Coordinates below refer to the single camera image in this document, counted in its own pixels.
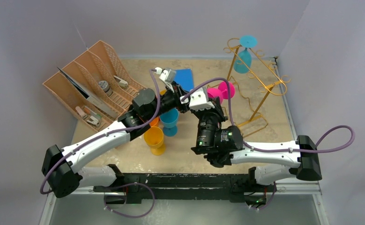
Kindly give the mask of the teal wine glass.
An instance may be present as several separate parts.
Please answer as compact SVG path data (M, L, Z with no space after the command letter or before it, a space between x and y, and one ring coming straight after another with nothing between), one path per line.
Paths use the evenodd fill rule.
M163 133L167 137L173 137L178 132L177 122L179 119L179 112L177 109L171 109L170 111L160 115L160 121L163 125Z
M258 41L254 36L245 35L239 39L239 44L244 47L244 50L238 53L238 58L235 60L233 68L237 73L246 74L249 72L252 63L252 56L248 49L254 48Z

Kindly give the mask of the yellow wine glass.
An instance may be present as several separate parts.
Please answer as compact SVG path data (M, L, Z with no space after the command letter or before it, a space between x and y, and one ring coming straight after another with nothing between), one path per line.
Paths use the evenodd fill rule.
M166 146L164 143L164 133L161 128L151 127L144 133L143 138L153 155L160 156L164 154Z

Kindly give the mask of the orange wine glass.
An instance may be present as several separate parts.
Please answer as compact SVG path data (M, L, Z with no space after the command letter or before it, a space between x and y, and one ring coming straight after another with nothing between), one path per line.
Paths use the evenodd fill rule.
M150 124L151 127L158 127L159 122L160 122L159 117L156 117L149 124Z

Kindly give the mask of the magenta wine glass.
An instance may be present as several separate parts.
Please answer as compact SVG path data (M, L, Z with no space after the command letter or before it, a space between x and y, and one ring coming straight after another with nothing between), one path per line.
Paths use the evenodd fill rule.
M230 97L233 98L235 95L235 87L233 83L229 82L230 87ZM208 88L207 89L208 97L209 98L219 98L220 103L225 99L228 99L228 88L225 82L221 82L217 88Z

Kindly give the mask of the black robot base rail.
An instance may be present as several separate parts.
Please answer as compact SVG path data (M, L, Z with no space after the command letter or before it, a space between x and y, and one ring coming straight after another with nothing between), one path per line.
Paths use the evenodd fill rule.
M128 204L141 203L144 199L159 200L227 200L262 206L267 194L274 195L276 187L257 184L254 168L242 174L194 173L122 173L111 165L116 180L108 187L96 185L94 192L122 192Z

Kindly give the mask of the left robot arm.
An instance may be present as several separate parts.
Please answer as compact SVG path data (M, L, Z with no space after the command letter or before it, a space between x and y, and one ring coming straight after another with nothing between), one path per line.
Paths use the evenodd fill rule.
M147 132L154 118L172 109L181 113L189 111L188 93L176 82L163 95L150 88L141 89L128 110L102 131L62 149L57 145L49 147L41 171L45 177L42 184L49 184L50 190L45 191L42 185L40 193L54 193L62 198L83 187L87 179L82 170L89 162Z

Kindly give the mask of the teal wine glass front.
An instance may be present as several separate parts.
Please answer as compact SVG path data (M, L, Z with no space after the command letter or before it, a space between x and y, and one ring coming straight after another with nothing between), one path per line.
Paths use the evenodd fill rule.
M170 111L160 115L160 121L163 125L163 133L167 137L173 137L178 132L177 122L179 119L179 112L177 109L171 109Z

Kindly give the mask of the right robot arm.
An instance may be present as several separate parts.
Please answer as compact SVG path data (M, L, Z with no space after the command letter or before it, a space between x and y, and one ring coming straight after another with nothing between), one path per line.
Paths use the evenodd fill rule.
M217 168L242 163L268 164L249 170L246 183L251 190L290 177L304 181L322 179L316 147L308 136L281 143L249 143L244 141L237 126L221 127L228 117L221 109L219 98L204 94L191 96L188 107L199 120L196 144L191 148L196 155L203 155Z

